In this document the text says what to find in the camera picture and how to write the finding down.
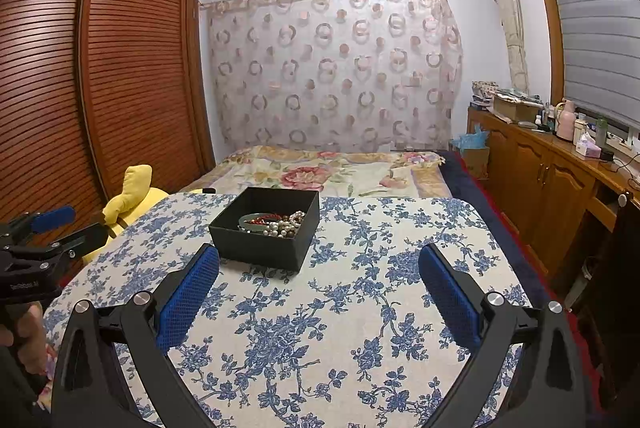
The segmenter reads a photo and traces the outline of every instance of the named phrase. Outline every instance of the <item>blue plastic bag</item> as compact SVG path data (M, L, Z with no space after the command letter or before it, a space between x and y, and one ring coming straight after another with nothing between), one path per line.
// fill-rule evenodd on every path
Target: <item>blue plastic bag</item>
M462 152L467 148L484 148L487 137L489 137L489 131L481 131L480 125L476 124L476 132L474 134L461 134L458 139L453 139L451 143Z

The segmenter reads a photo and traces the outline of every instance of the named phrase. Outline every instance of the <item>cable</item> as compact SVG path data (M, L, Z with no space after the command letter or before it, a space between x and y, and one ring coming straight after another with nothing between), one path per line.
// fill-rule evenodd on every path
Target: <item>cable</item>
M613 173L616 173L616 172L617 172L618 170L620 170L621 168L625 168L625 167L629 166L629 165L631 164L631 162L632 162L636 157L638 157L639 155L640 155L640 152L638 152L635 156L633 156L633 157L629 160L629 162L628 162L628 163L618 165L618 167L617 167L615 170L609 170L609 168L606 168L606 170L607 170L607 171L610 171L610 172L613 172ZM616 158L616 157L614 157L614 158L613 158L613 161L620 161L620 163L622 163L622 160L621 160L621 159L618 159L618 158Z
M636 181L635 179L629 178L626 183L629 185L629 188L632 188L636 192L640 192L640 183L638 183L638 181Z

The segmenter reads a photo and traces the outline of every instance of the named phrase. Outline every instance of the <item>wooden countertop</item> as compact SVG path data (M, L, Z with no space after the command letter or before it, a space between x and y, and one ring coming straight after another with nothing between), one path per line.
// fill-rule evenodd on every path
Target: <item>wooden countertop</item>
M517 125L505 123L488 111L478 111L469 108L468 115L471 119L495 119L498 123L501 123L509 129L513 129L514 132L525 136L527 139L531 139L540 145L548 147L554 153L561 155L568 161L571 161L586 172L590 173L593 177L611 188L613 191L617 193L622 193L624 191L633 193L634 203L640 208L640 191L628 185L630 175L624 168L621 168L619 171L614 173L611 171L610 163L603 163L599 159L584 159L575 151L575 147L572 142L565 141L564 139L553 135L551 132L532 132L529 129L523 129ZM615 157L623 161L623 163L627 163L630 159L629 156L619 153L618 151L615 151Z

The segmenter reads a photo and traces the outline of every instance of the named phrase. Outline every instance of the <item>person's hand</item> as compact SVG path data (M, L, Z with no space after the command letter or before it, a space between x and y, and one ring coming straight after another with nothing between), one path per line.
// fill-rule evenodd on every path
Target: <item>person's hand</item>
M16 322L15 330L26 341L18 349L18 359L30 374L42 374L47 364L47 339L42 323L42 306L34 302L29 310ZM14 335L0 325L0 345L11 347Z

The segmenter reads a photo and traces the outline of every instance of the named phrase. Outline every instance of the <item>tied curtain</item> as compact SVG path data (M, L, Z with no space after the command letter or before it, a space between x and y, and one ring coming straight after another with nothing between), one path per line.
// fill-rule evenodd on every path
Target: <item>tied curtain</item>
M497 0L502 28L507 40L511 86L529 94L529 78L524 51L524 28L520 0Z
M462 67L447 0L231 0L208 11L234 150L447 147Z

